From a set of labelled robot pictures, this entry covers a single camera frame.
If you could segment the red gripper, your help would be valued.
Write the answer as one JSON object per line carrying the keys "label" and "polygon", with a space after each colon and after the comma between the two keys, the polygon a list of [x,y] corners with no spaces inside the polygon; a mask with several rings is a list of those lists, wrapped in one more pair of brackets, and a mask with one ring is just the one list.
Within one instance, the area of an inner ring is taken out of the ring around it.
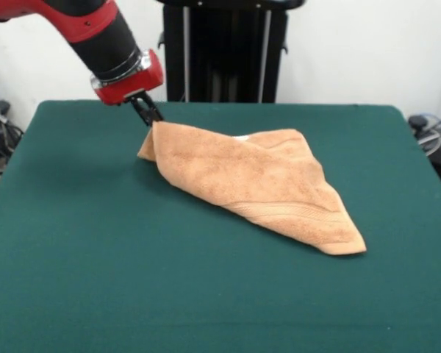
{"label": "red gripper", "polygon": [[125,77],[113,82],[103,82],[93,77],[93,90],[106,105],[119,105],[129,100],[135,112],[146,126],[151,122],[164,121],[164,117],[153,99],[147,93],[141,93],[140,99],[131,98],[142,91],[150,91],[164,83],[164,73],[158,56],[152,49],[144,50],[137,58],[135,68]]}

